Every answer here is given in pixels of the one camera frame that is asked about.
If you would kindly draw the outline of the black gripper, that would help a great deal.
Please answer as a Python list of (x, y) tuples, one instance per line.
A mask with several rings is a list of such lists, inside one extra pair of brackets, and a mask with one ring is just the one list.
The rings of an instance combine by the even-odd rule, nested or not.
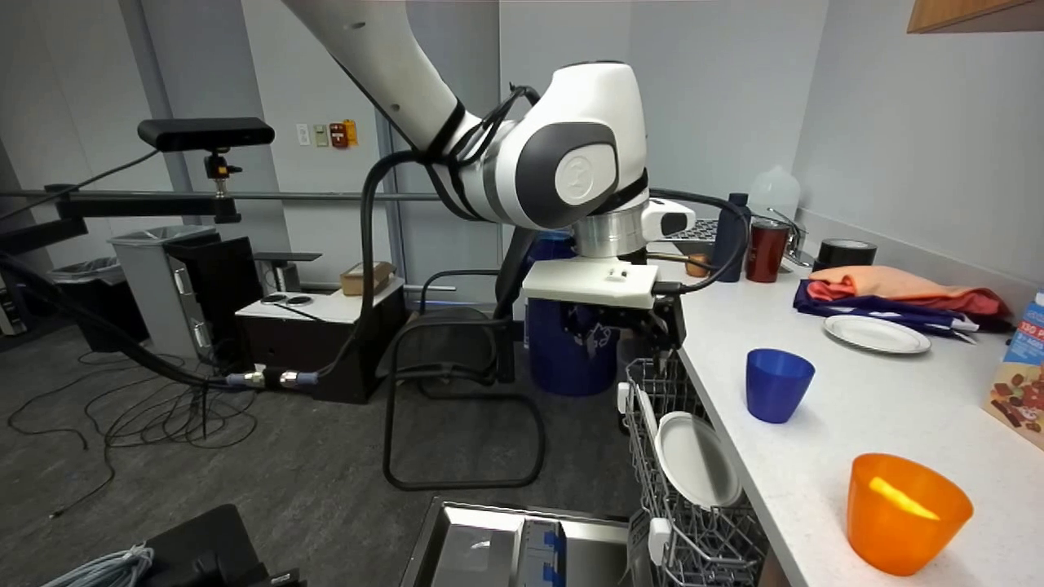
[(583, 351), (606, 350), (619, 334), (651, 350), (677, 350), (685, 341), (685, 320), (676, 299), (657, 299), (649, 309), (566, 304), (561, 320), (571, 341)]

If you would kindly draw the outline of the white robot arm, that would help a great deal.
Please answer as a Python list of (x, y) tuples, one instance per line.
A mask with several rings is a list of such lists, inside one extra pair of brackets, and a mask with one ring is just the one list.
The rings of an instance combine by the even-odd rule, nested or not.
[(662, 350), (683, 345), (677, 285), (647, 262), (647, 121), (625, 63), (550, 73), (532, 109), (475, 116), (420, 50), (403, 0), (285, 0), (334, 63), (407, 140), (438, 200), (467, 223), (571, 228), (573, 258), (536, 262), (520, 295), (596, 308)]

